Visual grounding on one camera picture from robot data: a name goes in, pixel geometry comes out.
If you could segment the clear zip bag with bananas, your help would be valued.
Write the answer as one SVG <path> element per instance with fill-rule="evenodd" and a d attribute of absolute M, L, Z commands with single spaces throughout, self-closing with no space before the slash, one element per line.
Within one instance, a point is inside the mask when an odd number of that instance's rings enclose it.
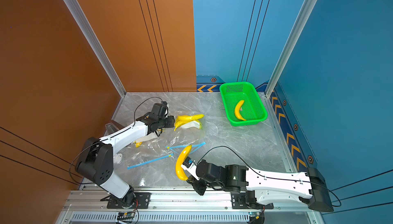
<path fill-rule="evenodd" d="M 218 131 L 218 126 L 209 121 L 207 115 L 181 112 L 175 116 L 175 126 L 168 134 L 165 149 L 178 157 L 183 149 L 190 146 L 190 155 L 199 154 L 201 149 L 212 144 L 211 140 Z"/>

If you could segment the yellow plastic banana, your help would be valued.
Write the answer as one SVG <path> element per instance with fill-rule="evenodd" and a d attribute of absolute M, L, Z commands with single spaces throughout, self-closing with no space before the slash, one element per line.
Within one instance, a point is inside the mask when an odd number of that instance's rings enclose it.
<path fill-rule="evenodd" d="M 186 158 L 188 157 L 188 155 L 190 154 L 192 149 L 191 145 L 186 146 L 183 151 L 180 153 L 180 155 L 178 156 L 176 165 L 175 165 L 175 171 L 176 171 L 176 175 L 177 177 L 182 180 L 182 181 L 187 181 L 188 177 L 184 172 L 184 169 L 182 168 L 182 165 L 184 163 L 184 161 L 186 160 Z"/>

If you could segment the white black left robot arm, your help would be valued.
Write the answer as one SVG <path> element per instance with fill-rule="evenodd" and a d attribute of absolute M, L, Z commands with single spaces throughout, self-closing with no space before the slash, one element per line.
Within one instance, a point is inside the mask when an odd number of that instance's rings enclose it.
<path fill-rule="evenodd" d="M 134 188 L 114 172 L 114 156 L 129 144 L 151 134 L 160 136 L 163 128 L 175 126 L 174 116 L 168 115 L 166 101 L 155 103 L 152 110 L 135 118 L 134 123 L 99 139 L 86 140 L 75 158 L 75 171 L 104 189 L 122 208 L 134 205 Z"/>

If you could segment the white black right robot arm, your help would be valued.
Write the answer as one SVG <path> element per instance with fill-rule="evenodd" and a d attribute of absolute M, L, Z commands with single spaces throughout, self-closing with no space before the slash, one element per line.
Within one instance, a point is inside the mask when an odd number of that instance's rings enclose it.
<path fill-rule="evenodd" d="M 262 171 L 247 166 L 217 166 L 202 160 L 196 164 L 190 157 L 176 166 L 180 180 L 204 195 L 208 187 L 231 194 L 245 194 L 241 201 L 250 209 L 274 203 L 302 203 L 319 212 L 333 212 L 329 191 L 322 174 L 316 168 L 306 172 L 280 173 Z"/>

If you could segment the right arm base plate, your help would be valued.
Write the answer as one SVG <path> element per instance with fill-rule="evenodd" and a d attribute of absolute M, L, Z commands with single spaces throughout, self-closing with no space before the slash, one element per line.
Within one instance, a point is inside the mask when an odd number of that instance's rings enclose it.
<path fill-rule="evenodd" d="M 273 204 L 262 205 L 256 202 L 255 192 L 247 191 L 239 194 L 231 195 L 231 203 L 233 209 L 256 209 L 256 210 L 272 210 Z"/>

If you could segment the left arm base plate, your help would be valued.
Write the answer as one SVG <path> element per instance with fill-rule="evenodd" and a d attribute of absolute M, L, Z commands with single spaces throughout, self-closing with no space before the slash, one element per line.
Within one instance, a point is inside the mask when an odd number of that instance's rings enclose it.
<path fill-rule="evenodd" d="M 133 192 L 119 199 L 110 195 L 103 201 L 107 200 L 107 209 L 147 209 L 150 203 L 150 192 Z"/>

